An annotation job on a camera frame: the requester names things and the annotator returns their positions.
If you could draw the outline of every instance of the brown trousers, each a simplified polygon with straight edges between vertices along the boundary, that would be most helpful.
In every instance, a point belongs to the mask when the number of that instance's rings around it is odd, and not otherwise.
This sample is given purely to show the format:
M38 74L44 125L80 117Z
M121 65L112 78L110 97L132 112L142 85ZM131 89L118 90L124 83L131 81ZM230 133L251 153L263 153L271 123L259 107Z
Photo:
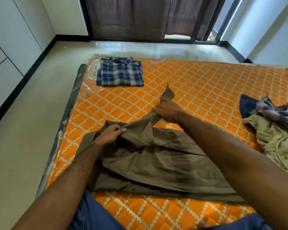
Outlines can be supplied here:
M163 96L172 99L167 86ZM122 191L160 197L242 203L218 167L184 131L153 127L161 119L150 112L132 123L106 121L86 134L77 150L84 151L112 124L127 131L96 162L89 191Z

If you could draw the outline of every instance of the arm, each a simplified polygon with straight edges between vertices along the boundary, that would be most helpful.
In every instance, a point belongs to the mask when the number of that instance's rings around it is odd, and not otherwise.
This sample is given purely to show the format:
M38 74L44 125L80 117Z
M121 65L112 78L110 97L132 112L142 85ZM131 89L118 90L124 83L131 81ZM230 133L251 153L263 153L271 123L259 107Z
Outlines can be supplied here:
M44 191L23 214L12 230L69 227L100 152L126 129L111 125Z
M161 98L153 112L177 123L218 166L228 183L274 229L288 229L288 173L218 127Z

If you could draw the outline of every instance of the bed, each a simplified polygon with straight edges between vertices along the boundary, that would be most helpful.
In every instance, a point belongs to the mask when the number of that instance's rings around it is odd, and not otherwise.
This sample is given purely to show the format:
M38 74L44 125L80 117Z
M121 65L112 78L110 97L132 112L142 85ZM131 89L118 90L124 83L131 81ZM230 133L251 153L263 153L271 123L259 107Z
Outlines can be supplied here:
M239 97L256 99L268 93L275 105L288 102L288 72L261 65L199 61L143 63L144 87L100 88L92 79L92 60L49 167L49 186L70 163L82 137L101 128L106 120L132 122L158 103L168 82L174 101L184 110L212 123L260 151L256 137L241 123ZM180 129L161 120L155 127ZM196 229L225 224L254 210L247 205L228 205L185 198L159 198L119 192L92 194L127 229Z

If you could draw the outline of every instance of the blue jeans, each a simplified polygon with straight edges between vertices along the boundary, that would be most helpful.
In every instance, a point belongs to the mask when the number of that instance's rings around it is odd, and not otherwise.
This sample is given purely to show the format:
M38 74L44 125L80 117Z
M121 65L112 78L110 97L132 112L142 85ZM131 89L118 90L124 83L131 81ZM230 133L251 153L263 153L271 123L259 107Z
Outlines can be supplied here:
M68 230L110 229L123 230L119 223L99 202L87 191L84 192L77 212ZM256 213L245 216L233 223L218 225L202 230L272 230Z

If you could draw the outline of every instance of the mattress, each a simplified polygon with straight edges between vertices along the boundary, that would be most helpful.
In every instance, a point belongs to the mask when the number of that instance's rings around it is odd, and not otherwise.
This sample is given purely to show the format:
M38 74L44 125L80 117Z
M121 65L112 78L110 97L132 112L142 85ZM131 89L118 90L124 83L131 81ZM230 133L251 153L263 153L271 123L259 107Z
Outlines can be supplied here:
M275 105L288 102L288 72L261 65L199 61L142 60L144 87L100 88L88 66L52 166L49 186L73 161L82 137L101 128L106 120L132 122L159 102L166 83L174 101L193 116L212 123L260 151L256 137L241 122L239 97L256 99L268 93ZM161 120L155 127L180 129ZM254 210L186 198L159 198L119 192L92 194L127 229L196 229L225 224Z

